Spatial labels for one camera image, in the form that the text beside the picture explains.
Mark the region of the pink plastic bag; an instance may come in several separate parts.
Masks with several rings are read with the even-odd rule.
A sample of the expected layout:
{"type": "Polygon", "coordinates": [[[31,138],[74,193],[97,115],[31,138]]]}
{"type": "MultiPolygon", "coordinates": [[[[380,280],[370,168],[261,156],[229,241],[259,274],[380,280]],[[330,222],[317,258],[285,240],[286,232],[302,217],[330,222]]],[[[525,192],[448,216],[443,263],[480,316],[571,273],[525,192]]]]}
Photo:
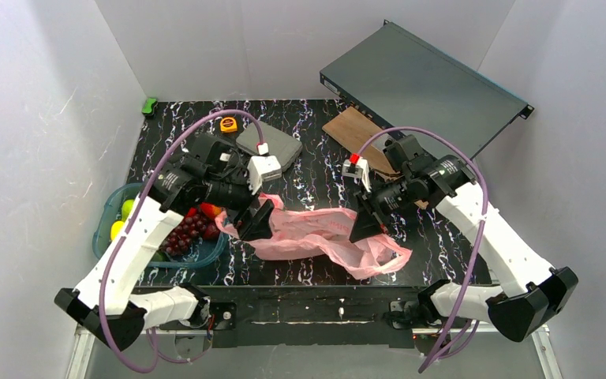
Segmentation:
{"type": "Polygon", "coordinates": [[[270,200],[275,206],[270,218],[272,237],[249,242],[263,261],[324,255],[354,279],[364,280],[399,271],[412,255],[412,250],[384,234],[351,242],[349,236],[357,213],[349,208],[297,212],[286,210],[278,195],[262,193],[258,200],[262,205],[270,200]]]}

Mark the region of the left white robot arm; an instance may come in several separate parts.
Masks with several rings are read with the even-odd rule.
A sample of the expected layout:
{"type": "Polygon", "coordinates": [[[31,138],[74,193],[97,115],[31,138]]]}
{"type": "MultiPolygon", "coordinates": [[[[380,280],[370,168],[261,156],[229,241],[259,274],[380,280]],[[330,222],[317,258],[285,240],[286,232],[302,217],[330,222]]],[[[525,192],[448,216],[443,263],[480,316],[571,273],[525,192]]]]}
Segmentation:
{"type": "Polygon", "coordinates": [[[96,266],[73,288],[62,288],[55,304],[111,349],[122,352],[140,334],[173,321],[192,327],[213,323],[210,297],[193,285],[135,295],[140,273],[161,244],[183,222],[188,210],[202,203],[224,208],[238,238],[251,242],[272,236],[270,216],[275,206],[259,201],[267,179],[282,172],[268,145],[261,140],[245,168],[224,173],[232,145],[204,134],[189,152],[171,163],[168,152],[136,197],[125,226],[96,266]]]}

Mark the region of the red orange fake mango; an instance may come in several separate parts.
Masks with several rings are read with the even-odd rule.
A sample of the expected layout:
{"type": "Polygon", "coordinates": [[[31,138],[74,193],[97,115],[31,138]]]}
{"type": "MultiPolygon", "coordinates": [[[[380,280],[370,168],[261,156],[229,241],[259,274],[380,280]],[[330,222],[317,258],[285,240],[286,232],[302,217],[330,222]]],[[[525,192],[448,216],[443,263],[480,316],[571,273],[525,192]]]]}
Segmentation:
{"type": "Polygon", "coordinates": [[[215,219],[218,215],[223,212],[223,208],[209,203],[201,203],[198,205],[199,213],[202,213],[210,220],[215,219]]]}

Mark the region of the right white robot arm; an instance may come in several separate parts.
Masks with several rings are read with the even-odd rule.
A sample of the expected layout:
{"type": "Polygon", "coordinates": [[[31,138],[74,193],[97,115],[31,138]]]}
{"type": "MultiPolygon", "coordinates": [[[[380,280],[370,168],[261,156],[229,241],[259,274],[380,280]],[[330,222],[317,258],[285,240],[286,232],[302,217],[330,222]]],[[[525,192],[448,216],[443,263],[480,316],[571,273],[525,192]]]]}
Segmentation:
{"type": "Polygon", "coordinates": [[[509,340],[521,342],[560,313],[578,277],[571,268],[555,268],[523,241],[484,201],[480,183],[463,160],[453,155],[434,159],[413,135],[387,143],[383,153],[401,178],[357,193],[357,218],[349,240],[362,242],[387,233],[388,216],[423,201],[469,241],[481,237],[477,254],[498,280],[465,291],[450,280],[439,280],[398,315],[413,322],[442,321],[460,299],[458,317],[490,323],[509,340]]]}

